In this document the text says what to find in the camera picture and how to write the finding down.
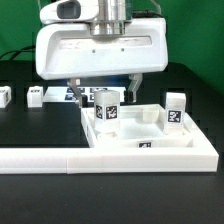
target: white cube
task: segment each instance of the white cube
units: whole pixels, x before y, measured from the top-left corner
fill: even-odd
[[[9,86],[0,87],[0,108],[5,108],[11,99],[11,88]]]
[[[120,129],[120,93],[103,90],[94,93],[95,129],[102,133]]]
[[[183,134],[185,107],[186,95],[184,93],[168,92],[166,94],[164,134]]]
[[[27,93],[28,107],[42,107],[43,105],[43,87],[30,87]]]

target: white tray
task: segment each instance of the white tray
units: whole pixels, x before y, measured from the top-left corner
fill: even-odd
[[[184,134],[165,135],[165,110],[155,105],[159,107],[159,119],[156,123],[147,124],[142,121],[145,106],[120,108],[120,131],[117,136],[104,136],[95,131],[94,109],[83,108],[82,125],[92,149],[82,157],[80,168],[87,171],[88,167],[94,167],[94,172],[217,170],[219,156],[216,150],[187,113],[184,115]],[[141,143],[151,147],[140,148]]]

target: white block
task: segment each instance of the white block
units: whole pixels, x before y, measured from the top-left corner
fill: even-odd
[[[0,108],[5,108],[11,99],[11,88],[9,86],[0,87]]]
[[[27,93],[28,107],[42,107],[43,105],[43,87],[30,87]]]
[[[164,134],[183,135],[186,95],[184,93],[166,94],[166,119]]]
[[[103,90],[94,93],[95,130],[117,132],[120,128],[120,93]]]
[[[159,120],[159,107],[157,105],[147,105],[143,107],[142,120],[153,124]]]

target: green wall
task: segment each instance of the green wall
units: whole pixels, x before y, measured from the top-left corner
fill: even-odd
[[[133,1],[135,9],[155,9],[150,0]],[[224,1],[158,2],[169,27],[169,61],[185,64],[224,95]],[[1,1],[0,18],[0,54],[35,44],[41,28],[36,0]],[[24,59],[33,57],[28,53],[18,57]]]

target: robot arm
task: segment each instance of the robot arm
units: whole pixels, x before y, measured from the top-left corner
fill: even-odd
[[[135,102],[142,73],[164,70],[168,56],[165,19],[132,19],[132,13],[130,0],[61,0],[46,6],[40,17],[49,25],[37,37],[37,73],[46,80],[69,79],[76,95],[74,80],[130,74],[125,99]]]

